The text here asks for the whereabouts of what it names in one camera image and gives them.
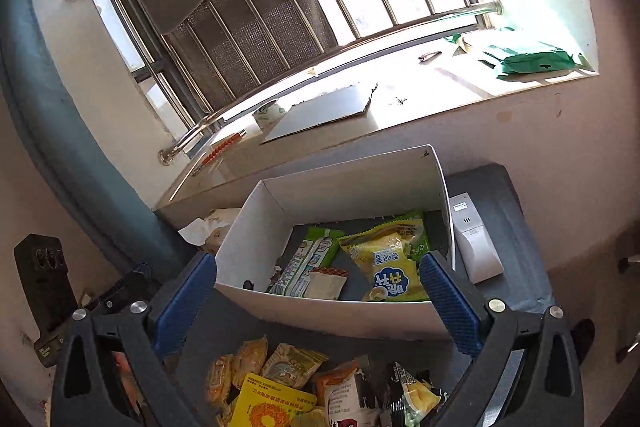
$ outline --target blue gripper pad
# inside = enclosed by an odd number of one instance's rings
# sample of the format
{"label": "blue gripper pad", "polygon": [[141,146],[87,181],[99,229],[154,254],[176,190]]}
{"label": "blue gripper pad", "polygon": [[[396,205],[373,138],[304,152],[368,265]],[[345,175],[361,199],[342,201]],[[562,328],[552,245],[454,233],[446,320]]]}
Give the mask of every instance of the blue gripper pad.
{"label": "blue gripper pad", "polygon": [[430,253],[420,260],[420,282],[460,353],[475,358],[483,345],[480,320]]}
{"label": "blue gripper pad", "polygon": [[158,292],[158,299],[152,301],[152,308],[155,303],[163,307],[159,317],[155,318],[156,331],[152,342],[158,359],[162,360],[180,349],[201,306],[209,298],[216,283],[216,272],[216,261],[212,255],[197,254],[177,281],[166,283]]}

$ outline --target metal railing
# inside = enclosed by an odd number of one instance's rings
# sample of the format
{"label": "metal railing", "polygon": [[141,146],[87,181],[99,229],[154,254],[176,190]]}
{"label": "metal railing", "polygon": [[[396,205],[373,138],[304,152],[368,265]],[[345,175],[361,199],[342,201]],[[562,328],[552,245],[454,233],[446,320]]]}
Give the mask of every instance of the metal railing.
{"label": "metal railing", "polygon": [[[207,3],[207,7],[209,8],[209,10],[212,13],[213,17],[215,18],[215,20],[217,21],[218,25],[222,29],[226,39],[230,42],[232,48],[235,50],[235,52],[238,55],[241,63],[243,64],[243,66],[248,71],[252,81],[255,84],[255,89],[245,93],[242,96],[236,96],[233,93],[232,89],[230,89],[230,87],[228,85],[228,82],[225,80],[223,75],[220,73],[220,69],[217,67],[217,65],[213,61],[210,53],[207,51],[206,47],[203,45],[203,43],[198,38],[198,36],[197,36],[196,32],[194,31],[193,27],[191,26],[191,24],[188,21],[186,21],[185,22],[185,26],[186,26],[187,33],[191,36],[191,38],[195,42],[197,48],[199,49],[200,53],[203,55],[204,59],[209,64],[210,69],[216,75],[217,80],[220,82],[220,84],[223,87],[224,91],[229,95],[229,98],[232,100],[225,107],[222,107],[219,110],[213,111],[212,107],[207,102],[206,98],[204,97],[203,93],[201,92],[200,88],[198,87],[197,83],[195,82],[194,78],[191,76],[191,74],[189,73],[187,68],[182,63],[182,60],[180,59],[180,57],[177,54],[177,52],[175,51],[175,49],[173,49],[172,45],[168,42],[167,39],[161,38],[161,41],[163,42],[163,44],[165,45],[165,47],[169,51],[172,59],[176,62],[176,66],[177,66],[178,70],[180,71],[180,73],[182,74],[182,76],[184,77],[185,82],[188,84],[188,86],[190,86],[190,89],[192,90],[192,92],[194,92],[194,94],[196,95],[197,99],[199,99],[199,101],[201,102],[200,105],[203,108],[206,108],[209,111],[209,114],[207,114],[199,122],[195,123],[187,131],[187,133],[185,133],[173,146],[159,151],[158,159],[159,159],[160,163],[162,163],[163,165],[169,165],[169,163],[171,163],[171,161],[182,150],[184,150],[185,147],[198,134],[200,134],[202,131],[206,130],[207,128],[209,128],[210,126],[212,126],[214,124],[216,126],[219,126],[219,121],[221,120],[222,114],[226,113],[231,108],[236,107],[239,103],[242,103],[242,102],[246,101],[251,96],[254,96],[255,94],[257,94],[258,92],[260,92],[260,91],[262,91],[262,90],[264,90],[264,89],[266,89],[266,88],[268,88],[270,86],[273,86],[274,84],[277,84],[278,82],[280,82],[284,78],[287,78],[287,77],[289,77],[289,76],[291,76],[291,75],[293,75],[295,73],[300,73],[301,71],[305,71],[308,68],[311,68],[311,67],[319,64],[320,62],[322,62],[324,60],[327,60],[328,58],[334,57],[335,55],[339,55],[339,54],[341,54],[341,53],[343,53],[345,51],[348,51],[348,50],[353,49],[355,47],[358,47],[358,46],[361,46],[363,44],[366,44],[367,42],[375,41],[375,40],[380,39],[382,37],[385,37],[385,36],[391,35],[393,33],[397,33],[397,32],[403,31],[403,30],[408,29],[408,28],[413,28],[413,27],[424,25],[424,24],[428,24],[428,23],[439,22],[439,21],[442,21],[442,20],[448,20],[448,19],[453,19],[453,18],[463,17],[463,16],[484,16],[484,15],[489,14],[489,13],[496,13],[496,14],[501,14],[502,13],[502,4],[500,3],[499,0],[492,0],[491,2],[476,3],[476,4],[472,4],[471,0],[463,0],[464,3],[465,3],[464,7],[460,7],[460,8],[448,10],[448,11],[445,11],[445,12],[440,12],[440,13],[435,12],[434,7],[433,7],[433,3],[432,3],[431,0],[424,0],[430,15],[428,15],[426,17],[422,17],[422,18],[416,19],[416,20],[412,20],[412,21],[409,21],[409,22],[398,23],[398,19],[395,16],[395,13],[394,13],[394,11],[392,9],[392,6],[391,6],[389,0],[381,0],[381,1],[382,1],[382,4],[383,4],[384,8],[385,8],[386,13],[389,16],[389,19],[390,19],[392,25],[389,28],[386,28],[385,30],[382,30],[382,31],[379,31],[379,32],[377,32],[375,34],[363,37],[363,36],[360,35],[358,27],[356,26],[356,23],[354,22],[354,19],[353,19],[352,15],[350,14],[348,8],[346,7],[346,4],[344,3],[344,1],[343,0],[335,0],[338,8],[340,9],[340,12],[342,13],[342,15],[343,15],[343,17],[344,17],[344,19],[346,21],[346,23],[348,24],[351,32],[353,33],[354,40],[349,42],[348,44],[343,45],[343,46],[337,46],[335,48],[325,50],[322,47],[322,44],[321,44],[321,42],[320,42],[320,40],[318,38],[318,35],[316,35],[316,32],[313,29],[313,26],[311,25],[311,23],[307,19],[307,16],[305,15],[303,9],[300,7],[300,4],[298,3],[298,1],[297,0],[289,0],[291,5],[294,7],[294,10],[296,11],[297,16],[299,17],[300,21],[302,22],[305,30],[308,32],[309,36],[311,37],[313,43],[316,46],[316,49],[318,49],[318,52],[319,52],[319,55],[316,56],[315,58],[313,58],[312,60],[308,60],[303,64],[300,64],[300,65],[298,65],[298,66],[296,66],[294,68],[291,68],[289,63],[287,62],[287,59],[286,59],[284,53],[280,49],[276,39],[274,38],[273,34],[271,33],[267,23],[264,21],[264,19],[262,18],[262,16],[260,15],[258,10],[256,9],[256,7],[254,5],[254,2],[252,0],[244,0],[244,2],[247,4],[249,10],[251,10],[252,15],[257,20],[258,25],[260,26],[260,28],[264,31],[265,35],[267,36],[268,41],[273,46],[276,54],[278,55],[278,58],[279,58],[280,62],[282,63],[284,68],[286,68],[286,71],[284,73],[280,74],[279,76],[276,76],[276,77],[272,78],[271,80],[268,80],[267,82],[262,82],[262,83],[260,82],[260,80],[259,80],[257,74],[255,73],[254,69],[252,68],[251,64],[249,63],[249,61],[247,60],[247,58],[243,54],[242,49],[240,48],[240,46],[238,45],[238,43],[234,39],[234,36],[232,35],[231,31],[226,26],[225,22],[223,21],[222,17],[220,16],[219,12],[216,10],[216,7],[213,5],[212,2],[208,2]],[[114,8],[116,10],[121,10],[121,7],[118,5],[118,3],[114,3]],[[145,60],[145,66],[147,68],[149,68],[149,70],[151,71],[152,76],[154,77],[154,79],[158,83],[159,87],[161,87],[163,92],[165,92],[167,90],[167,92],[165,93],[165,95],[167,97],[167,100],[171,103],[171,105],[178,112],[178,114],[183,115],[183,113],[185,112],[184,108],[182,107],[182,110],[180,110],[178,107],[175,107],[176,102],[177,102],[177,105],[180,105],[179,101],[175,97],[175,94],[172,96],[172,91],[171,91],[170,87],[168,87],[167,83],[163,82],[162,79],[160,78],[160,76],[153,72],[150,64],[147,64],[148,60],[146,60],[146,55],[144,53],[144,50],[139,48],[140,47],[140,43],[134,37],[134,30],[133,30],[133,33],[132,33],[132,28],[128,28],[127,32],[130,34],[130,36],[132,38],[132,42],[134,43],[134,45],[138,49],[138,52],[140,53],[141,57],[143,57],[143,60]]]}

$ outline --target black device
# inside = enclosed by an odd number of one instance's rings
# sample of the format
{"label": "black device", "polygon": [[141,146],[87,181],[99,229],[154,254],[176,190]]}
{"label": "black device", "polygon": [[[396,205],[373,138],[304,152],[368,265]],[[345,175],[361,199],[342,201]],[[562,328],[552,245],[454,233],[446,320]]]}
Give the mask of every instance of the black device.
{"label": "black device", "polygon": [[[68,330],[52,394],[52,427],[135,427],[115,370],[113,351],[126,354],[133,375],[160,427],[202,427],[162,369],[166,343],[177,349],[209,296],[215,260],[198,254],[176,282],[149,301],[118,314],[89,313]],[[524,350],[496,427],[582,427],[582,385],[570,332],[559,307],[543,314],[512,311],[485,300],[437,252],[420,263],[420,279],[456,347],[472,362],[432,427],[475,427],[502,376],[511,351]]]}
{"label": "black device", "polygon": [[[58,363],[66,329],[78,309],[62,244],[57,237],[31,233],[15,247],[14,257],[24,294],[40,330],[33,348],[42,365],[52,367]],[[95,315],[118,313],[131,301],[150,299],[159,287],[151,277],[150,267],[142,264],[92,299],[84,309]]]}

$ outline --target pile of snacks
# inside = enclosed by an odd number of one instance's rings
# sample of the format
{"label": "pile of snacks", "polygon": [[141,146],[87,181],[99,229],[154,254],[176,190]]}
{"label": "pile of snacks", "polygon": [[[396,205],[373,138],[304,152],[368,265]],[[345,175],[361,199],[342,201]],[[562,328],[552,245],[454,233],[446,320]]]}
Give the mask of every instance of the pile of snacks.
{"label": "pile of snacks", "polygon": [[[279,344],[267,358],[267,350],[263,337],[213,363],[206,398],[218,427],[425,427],[447,398],[427,373],[414,378],[398,362],[377,371],[364,355],[316,373],[322,353]],[[371,382],[381,380],[376,393]]]}
{"label": "pile of snacks", "polygon": [[418,264],[429,251],[422,212],[395,217],[370,230],[344,235],[340,230],[309,227],[302,244],[268,293],[335,300],[348,272],[331,267],[342,248],[371,283],[362,300],[425,301]]}

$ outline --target yellow snack bag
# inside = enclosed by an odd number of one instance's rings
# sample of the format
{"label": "yellow snack bag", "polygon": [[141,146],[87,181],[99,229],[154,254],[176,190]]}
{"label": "yellow snack bag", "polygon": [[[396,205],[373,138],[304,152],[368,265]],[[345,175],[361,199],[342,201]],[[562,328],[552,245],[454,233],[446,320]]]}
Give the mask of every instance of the yellow snack bag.
{"label": "yellow snack bag", "polygon": [[313,394],[249,373],[229,427],[287,427],[297,414],[311,411],[316,401]]}
{"label": "yellow snack bag", "polygon": [[379,225],[367,232],[341,237],[338,243],[372,282],[364,301],[424,301],[424,291],[415,261],[407,257],[407,227],[422,225],[422,220],[407,219]]}

